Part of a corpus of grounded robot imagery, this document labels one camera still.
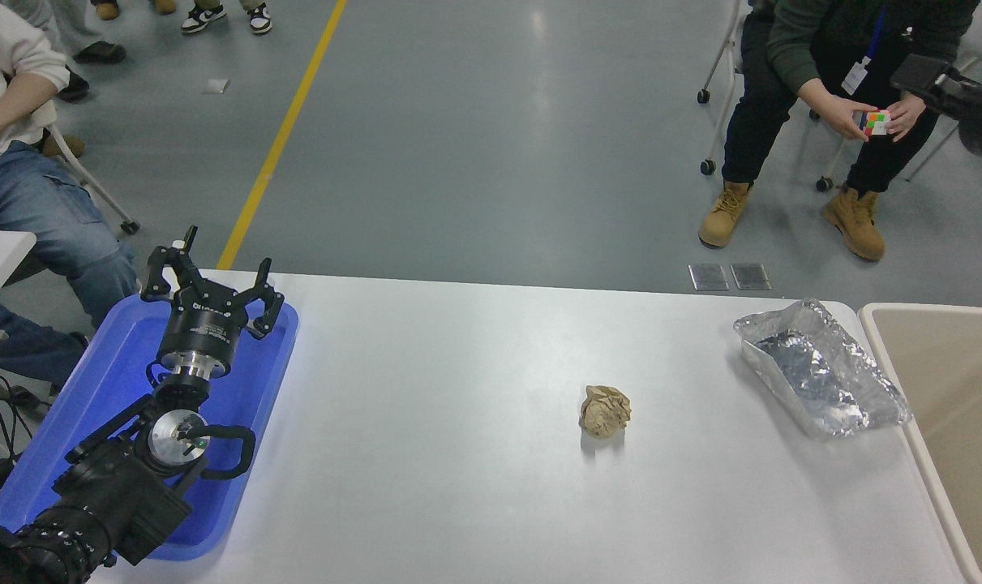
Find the person's right hand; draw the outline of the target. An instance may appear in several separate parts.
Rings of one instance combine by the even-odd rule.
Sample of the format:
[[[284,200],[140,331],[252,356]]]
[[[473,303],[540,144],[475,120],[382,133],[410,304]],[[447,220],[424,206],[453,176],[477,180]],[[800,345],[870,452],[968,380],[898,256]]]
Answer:
[[[805,100],[810,109],[820,115],[820,118],[827,122],[840,137],[861,141],[861,143],[869,142],[869,137],[856,122],[856,115],[876,112],[877,107],[832,95],[824,88],[818,92],[814,90],[806,92],[801,99]]]

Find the person's left hand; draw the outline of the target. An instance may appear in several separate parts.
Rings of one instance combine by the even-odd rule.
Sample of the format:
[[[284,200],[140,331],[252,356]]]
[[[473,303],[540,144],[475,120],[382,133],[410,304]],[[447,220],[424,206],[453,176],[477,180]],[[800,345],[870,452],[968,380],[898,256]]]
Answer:
[[[906,137],[916,125],[918,118],[927,111],[927,104],[921,97],[903,90],[901,97],[888,105],[886,110],[890,115],[890,121],[887,123],[887,135],[891,138],[892,144],[896,144]]]

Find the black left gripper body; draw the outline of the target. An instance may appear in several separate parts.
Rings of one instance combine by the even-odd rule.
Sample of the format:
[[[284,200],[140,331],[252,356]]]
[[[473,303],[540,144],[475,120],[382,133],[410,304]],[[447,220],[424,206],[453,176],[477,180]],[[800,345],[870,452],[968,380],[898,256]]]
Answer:
[[[158,345],[159,359],[197,352],[213,359],[233,359],[247,311],[241,303],[219,302],[216,307],[189,297],[169,300],[169,321]]]

